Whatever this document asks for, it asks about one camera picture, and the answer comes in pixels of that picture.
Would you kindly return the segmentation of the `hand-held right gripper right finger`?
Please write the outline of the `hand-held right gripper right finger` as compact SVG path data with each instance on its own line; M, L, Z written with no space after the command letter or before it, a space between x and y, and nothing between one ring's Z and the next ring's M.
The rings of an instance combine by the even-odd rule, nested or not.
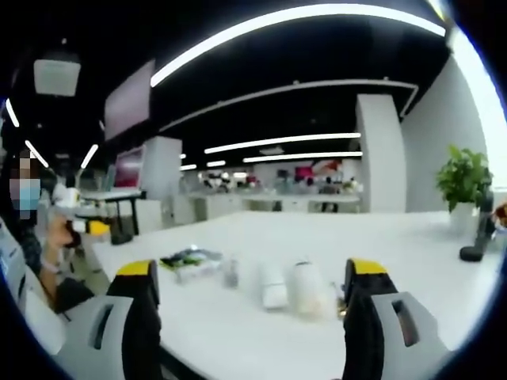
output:
M395 287L381 264L347 260L343 379L434 379L450 356L436 318Z

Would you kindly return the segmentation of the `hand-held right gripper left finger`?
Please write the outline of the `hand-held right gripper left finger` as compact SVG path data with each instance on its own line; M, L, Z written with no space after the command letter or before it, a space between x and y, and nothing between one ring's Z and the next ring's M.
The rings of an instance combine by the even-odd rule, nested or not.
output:
M73 379L161 379L158 266L123 266L105 294L62 313L63 344L52 356Z

